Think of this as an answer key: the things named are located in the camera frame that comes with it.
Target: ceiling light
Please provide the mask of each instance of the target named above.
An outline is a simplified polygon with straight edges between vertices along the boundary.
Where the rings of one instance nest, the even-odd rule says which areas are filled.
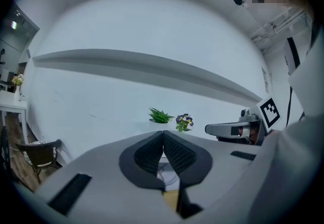
[[[12,21],[11,28],[13,28],[15,30],[16,27],[17,27],[17,23],[15,21]]]

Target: white pot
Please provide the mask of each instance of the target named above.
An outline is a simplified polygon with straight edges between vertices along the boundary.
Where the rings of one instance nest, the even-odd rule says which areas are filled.
[[[15,102],[20,101],[20,86],[16,86],[15,96],[14,96]]]

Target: green plant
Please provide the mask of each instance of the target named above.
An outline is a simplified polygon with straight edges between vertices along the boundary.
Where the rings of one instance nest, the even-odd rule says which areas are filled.
[[[190,125],[191,127],[193,127],[192,118],[187,113],[185,113],[183,115],[178,115],[176,121],[177,121],[177,127],[176,127],[176,129],[179,132],[191,130],[191,129],[188,129],[188,125]]]
[[[158,111],[154,108],[149,108],[151,113],[149,115],[152,117],[150,121],[156,122],[156,123],[168,123],[169,121],[172,121],[174,118],[173,116],[168,115],[167,113],[164,113],[164,111]]]

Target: vase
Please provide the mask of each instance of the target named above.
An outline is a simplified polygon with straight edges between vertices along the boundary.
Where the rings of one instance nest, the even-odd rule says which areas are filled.
[[[16,86],[16,91],[15,91],[15,102],[20,101],[20,86]]]

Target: chair cushion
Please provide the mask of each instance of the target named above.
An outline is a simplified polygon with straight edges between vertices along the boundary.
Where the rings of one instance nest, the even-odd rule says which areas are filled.
[[[29,143],[29,145],[39,145],[39,144],[45,144],[47,143],[46,141],[35,141],[35,142],[32,142],[32,143]],[[31,163],[30,159],[29,159],[29,156],[27,155],[26,151],[23,152],[24,154],[24,157],[25,157],[25,160],[27,161],[27,163],[31,166],[33,166],[33,164]],[[53,159],[56,158],[56,149],[53,148]],[[46,163],[46,164],[42,164],[42,165],[37,165],[36,167],[45,167],[45,166],[48,166],[52,164],[52,161]]]

